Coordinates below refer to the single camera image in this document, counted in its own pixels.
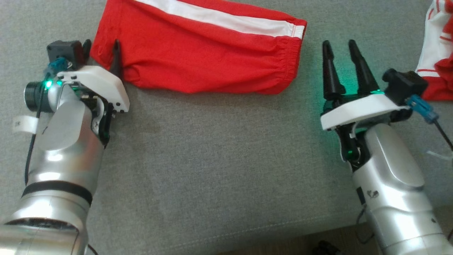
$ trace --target white stripe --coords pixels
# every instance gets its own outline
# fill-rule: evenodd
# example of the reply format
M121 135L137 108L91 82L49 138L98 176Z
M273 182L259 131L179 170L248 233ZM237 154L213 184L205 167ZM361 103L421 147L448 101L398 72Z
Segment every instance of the white stripe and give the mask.
M440 36L445 37L445 38L447 38L447 39L451 39L451 38L452 38L452 35L451 35L451 34L447 34L447 33L444 33L444 32L442 32L442 33L440 34Z
M440 77L438 73L436 72L428 72L428 71L422 71L422 72L417 72L418 75L421 77Z
M290 36L302 39L305 26L295 26L283 20L268 20L247 16L236 16L218 10L207 9L177 0L136 0L155 7L170 15L217 25L244 34L268 36Z

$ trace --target red fabric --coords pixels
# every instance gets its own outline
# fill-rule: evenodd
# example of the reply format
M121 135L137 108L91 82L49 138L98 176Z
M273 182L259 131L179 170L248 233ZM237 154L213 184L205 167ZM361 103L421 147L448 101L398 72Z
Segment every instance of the red fabric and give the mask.
M181 0L233 15L285 20L287 14L223 0ZM302 40L244 34L169 15L133 0L108 0L91 57L109 68L121 43L124 79L140 88L277 94L296 77Z
M453 13L453 1L445 1L445 12ZM453 15L449 18L448 22L444 26L443 33L453 34ZM440 39L446 41L452 41L450 38L440 36ZM452 101L453 100L453 53L448 59L442 59L434 65L434 71L439 74L440 77L423 77L428 81L429 86L423 93L423 99L432 101Z

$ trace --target blue connector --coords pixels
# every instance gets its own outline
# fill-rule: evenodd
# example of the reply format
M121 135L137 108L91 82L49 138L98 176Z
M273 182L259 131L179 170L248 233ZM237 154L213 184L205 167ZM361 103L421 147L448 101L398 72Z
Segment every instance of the blue connector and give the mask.
M407 105L409 105L412 110L420 113L428 124L434 123L434 121L439 118L439 115L433 111L433 108L429 105L429 103L418 95L412 95L407 100Z
M44 69L44 79L52 79L54 78L59 72L66 71L68 69L69 62L63 58L57 58L53 62L49 63L46 69Z

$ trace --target black band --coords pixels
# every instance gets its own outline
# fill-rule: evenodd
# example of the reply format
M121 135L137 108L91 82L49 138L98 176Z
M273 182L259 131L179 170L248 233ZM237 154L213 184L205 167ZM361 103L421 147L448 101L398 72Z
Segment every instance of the black band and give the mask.
M365 195L363 194L363 190L362 190L362 187L358 187L356 189L357 191L357 195L359 196L359 199L360 199L360 203L362 205L364 205L366 203L366 200L365 200Z
M91 202L93 202L93 195L89 190L82 186L67 181L41 181L32 183L24 189L22 197L33 192L48 190L65 191L77 195L85 199L88 202L88 204L90 204L90 206Z

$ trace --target wooden floor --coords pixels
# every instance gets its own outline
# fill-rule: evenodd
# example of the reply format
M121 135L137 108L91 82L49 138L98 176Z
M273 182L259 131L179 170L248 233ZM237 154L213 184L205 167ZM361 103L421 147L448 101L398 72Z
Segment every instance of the wooden floor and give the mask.
M453 228L453 206L438 208L436 210L436 217L444 233L448 234ZM363 245L357 240L356 231L362 239L365 239L371 234L368 225L360 224L358 226L330 230L290 240L262 244L243 250L222 253L221 255L312 255L313 248L321 240L330 242L345 255L381 254L374 238L366 245Z

